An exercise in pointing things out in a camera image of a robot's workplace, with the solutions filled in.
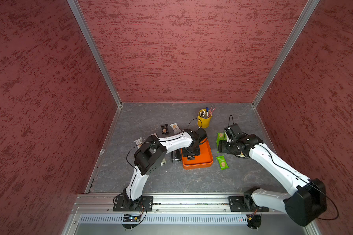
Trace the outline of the orange plastic storage box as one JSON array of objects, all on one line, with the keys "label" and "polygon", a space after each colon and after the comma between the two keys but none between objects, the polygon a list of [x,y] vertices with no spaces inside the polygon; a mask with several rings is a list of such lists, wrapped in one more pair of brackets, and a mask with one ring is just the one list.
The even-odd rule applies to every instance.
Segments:
[{"label": "orange plastic storage box", "polygon": [[204,143],[199,145],[198,155],[195,153],[188,153],[186,148],[183,148],[180,151],[183,168],[186,170],[211,167],[213,164],[213,155],[207,138]]}]

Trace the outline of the black cookie packet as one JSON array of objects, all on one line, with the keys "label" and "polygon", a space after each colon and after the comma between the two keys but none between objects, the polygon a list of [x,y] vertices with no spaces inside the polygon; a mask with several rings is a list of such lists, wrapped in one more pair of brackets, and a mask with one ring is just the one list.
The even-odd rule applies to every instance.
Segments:
[{"label": "black cookie packet", "polygon": [[162,124],[160,127],[161,127],[161,134],[162,135],[168,135],[169,134],[168,124]]}]

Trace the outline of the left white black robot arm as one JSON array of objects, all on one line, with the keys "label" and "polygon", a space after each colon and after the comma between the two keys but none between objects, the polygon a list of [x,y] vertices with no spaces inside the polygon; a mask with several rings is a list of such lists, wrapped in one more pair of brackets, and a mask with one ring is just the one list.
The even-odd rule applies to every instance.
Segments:
[{"label": "left white black robot arm", "polygon": [[133,175],[123,191],[125,202],[130,207],[137,203],[143,195],[143,189],[150,174],[161,166],[167,154],[183,148],[194,151],[206,138],[207,133],[202,128],[195,131],[185,129],[165,138],[150,135],[134,154],[134,162],[131,165],[134,168]]}]

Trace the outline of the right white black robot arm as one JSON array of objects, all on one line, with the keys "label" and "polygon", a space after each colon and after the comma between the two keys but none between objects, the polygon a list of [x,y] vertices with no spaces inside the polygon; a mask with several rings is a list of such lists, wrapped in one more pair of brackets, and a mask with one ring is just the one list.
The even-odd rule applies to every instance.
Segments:
[{"label": "right white black robot arm", "polygon": [[295,170],[275,154],[258,136],[245,135],[237,141],[219,141],[218,151],[250,158],[262,165],[286,190],[273,192],[254,187],[244,192],[243,206],[254,211],[261,207],[287,214],[296,224],[307,226],[327,210],[325,184]]}]

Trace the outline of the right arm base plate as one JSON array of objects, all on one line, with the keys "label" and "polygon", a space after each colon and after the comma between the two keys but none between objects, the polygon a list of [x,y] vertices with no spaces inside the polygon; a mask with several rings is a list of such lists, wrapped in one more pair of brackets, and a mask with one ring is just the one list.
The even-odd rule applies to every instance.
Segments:
[{"label": "right arm base plate", "polygon": [[229,196],[228,204],[231,212],[269,212],[267,207],[256,206],[244,196]]}]

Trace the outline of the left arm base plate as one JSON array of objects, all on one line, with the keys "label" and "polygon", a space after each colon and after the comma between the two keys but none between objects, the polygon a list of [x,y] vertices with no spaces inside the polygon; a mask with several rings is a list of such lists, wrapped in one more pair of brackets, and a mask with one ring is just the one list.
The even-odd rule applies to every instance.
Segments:
[{"label": "left arm base plate", "polygon": [[146,211],[151,212],[153,207],[154,197],[153,196],[141,196],[135,201],[125,199],[123,195],[118,195],[113,199],[113,211],[114,212],[135,212],[135,211]]}]

